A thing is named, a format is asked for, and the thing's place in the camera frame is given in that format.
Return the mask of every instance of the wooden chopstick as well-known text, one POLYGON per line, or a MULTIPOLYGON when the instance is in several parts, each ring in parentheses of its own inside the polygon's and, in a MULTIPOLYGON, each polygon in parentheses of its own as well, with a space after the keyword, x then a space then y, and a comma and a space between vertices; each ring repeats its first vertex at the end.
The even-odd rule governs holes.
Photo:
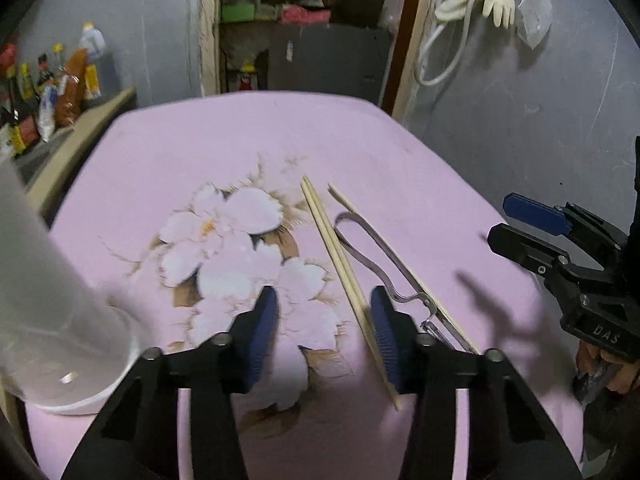
MULTIPOLYGON (((351 202, 349 202, 349 200, 347 199, 347 197, 345 197, 340 191, 338 191, 337 188, 335 188, 334 186, 332 186, 332 184, 329 184, 329 193, 331 194, 331 196, 333 196, 347 211, 354 213, 356 215, 359 215, 361 217, 364 218, 364 216, 362 216, 360 213, 358 213, 358 211, 356 210, 356 208, 353 206, 353 204, 351 202)), ((382 240, 385 242, 385 244, 389 245, 386 240, 380 235, 380 233, 378 233, 378 235, 380 236, 380 238, 382 238, 382 240)), ((442 316, 451 326, 453 326, 458 333, 466 340, 466 342, 468 343, 468 345, 477 353, 480 354, 481 352, 478 349, 478 346, 476 346, 471 339, 469 339, 468 335, 466 335, 465 331, 462 330, 462 327, 451 317, 451 314, 449 314, 449 312, 447 311, 446 308, 444 308, 443 304, 440 303, 440 301, 437 300, 437 298, 431 293, 431 291, 427 288, 427 286, 424 284, 424 282, 418 278, 418 276, 416 276, 416 274, 407 266, 406 263, 402 262, 402 264, 406 267, 406 270, 409 271, 409 273, 414 277, 414 280, 422 287, 422 289, 430 296, 430 298, 433 300, 433 303, 436 305, 437 309, 438 309, 438 314, 440 316, 442 316)))
POLYGON ((338 277, 340 277, 340 282, 342 283, 349 303, 351 304, 356 320, 360 325, 360 330, 362 330, 364 339, 369 346, 371 354, 373 355, 376 367, 382 375, 382 379, 396 410, 399 411, 402 408, 400 397, 394 386, 386 379, 385 364, 376 343, 376 337, 370 323, 369 305, 365 300, 362 288, 356 280, 351 264, 347 260, 344 249, 334 232, 333 223, 329 221, 316 190, 306 176, 302 179, 301 187, 302 193, 305 195, 306 202, 309 204, 311 215, 313 216, 316 226, 320 231, 322 241, 324 242, 329 256, 331 257, 331 261, 334 263, 335 270, 338 273, 338 277))

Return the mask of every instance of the person's hand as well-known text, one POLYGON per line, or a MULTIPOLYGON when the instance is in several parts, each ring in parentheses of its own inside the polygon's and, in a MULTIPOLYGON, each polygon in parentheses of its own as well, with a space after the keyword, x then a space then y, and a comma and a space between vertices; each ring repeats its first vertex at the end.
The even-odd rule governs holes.
POLYGON ((581 373, 593 374, 598 368, 597 359, 601 357, 605 361, 613 364, 623 365, 622 369, 607 384, 607 389, 619 394, 627 394, 631 390, 635 390, 640 386, 638 380, 638 370, 640 370, 640 361, 628 363, 624 359, 610 354, 606 350, 601 350, 597 346, 580 341, 578 353, 575 355, 575 365, 581 373))

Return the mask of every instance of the soy sauce bottle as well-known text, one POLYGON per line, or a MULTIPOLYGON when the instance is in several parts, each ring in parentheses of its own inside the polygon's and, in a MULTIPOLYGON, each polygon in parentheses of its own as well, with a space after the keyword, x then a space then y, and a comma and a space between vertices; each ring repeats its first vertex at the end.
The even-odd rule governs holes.
POLYGON ((9 99, 11 99, 12 141, 16 155, 20 155, 40 140, 40 134, 36 127, 34 112, 20 94, 15 65, 11 65, 6 70, 6 78, 9 83, 9 99))

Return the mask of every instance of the green container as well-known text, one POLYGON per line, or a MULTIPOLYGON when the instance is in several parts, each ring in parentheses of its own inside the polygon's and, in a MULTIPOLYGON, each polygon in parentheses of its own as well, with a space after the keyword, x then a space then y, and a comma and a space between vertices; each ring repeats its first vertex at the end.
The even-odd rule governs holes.
POLYGON ((222 6, 222 22, 252 22, 255 19, 255 5, 249 3, 222 6))

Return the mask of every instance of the pink table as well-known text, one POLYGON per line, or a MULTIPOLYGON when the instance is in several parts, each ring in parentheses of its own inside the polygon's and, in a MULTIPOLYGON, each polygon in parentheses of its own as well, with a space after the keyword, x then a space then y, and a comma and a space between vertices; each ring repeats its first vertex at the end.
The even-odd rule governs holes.
MULTIPOLYGON (((411 405, 396 412, 387 397, 306 210, 303 174, 330 217, 340 207, 328 182, 481 349, 507 353, 577 458, 582 412, 569 391, 573 356, 559 313, 529 273, 488 249, 500 214, 371 104, 245 92, 126 114, 82 168, 52 234, 85 279, 143 320, 166 351, 224 330, 263 284, 274 285, 274 355, 254 391, 234 399, 250 477, 393 479, 411 405)), ((363 232, 348 233, 382 262, 363 232)), ((368 295, 377 278, 353 267, 368 295)), ((402 310, 425 318, 418 304, 402 310)), ((28 417, 40 465, 57 479, 92 418, 29 406, 28 417)))

